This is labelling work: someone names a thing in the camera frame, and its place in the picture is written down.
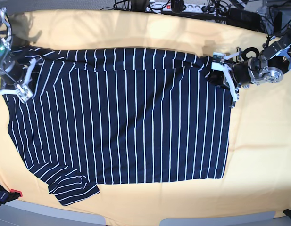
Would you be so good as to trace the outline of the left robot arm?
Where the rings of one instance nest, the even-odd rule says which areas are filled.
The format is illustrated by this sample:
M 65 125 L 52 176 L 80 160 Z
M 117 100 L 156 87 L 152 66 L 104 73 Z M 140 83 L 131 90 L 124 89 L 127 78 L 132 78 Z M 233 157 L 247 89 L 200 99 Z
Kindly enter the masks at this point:
M 272 44 L 270 41 L 275 35 L 269 36 L 262 51 L 249 47 L 245 50 L 237 48 L 232 55 L 215 52 L 207 58 L 209 66 L 205 78 L 224 89 L 279 83 L 283 75 L 291 70 L 291 28 L 281 35 Z

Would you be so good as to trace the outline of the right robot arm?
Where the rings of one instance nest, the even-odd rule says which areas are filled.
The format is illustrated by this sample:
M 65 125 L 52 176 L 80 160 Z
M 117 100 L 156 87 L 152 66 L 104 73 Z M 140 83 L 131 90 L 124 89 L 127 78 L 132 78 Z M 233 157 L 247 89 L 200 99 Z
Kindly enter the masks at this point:
M 29 86 L 33 89 L 39 77 L 42 56 L 36 47 L 13 34 L 5 7 L 0 7 L 0 79 L 1 87 L 15 90 Z

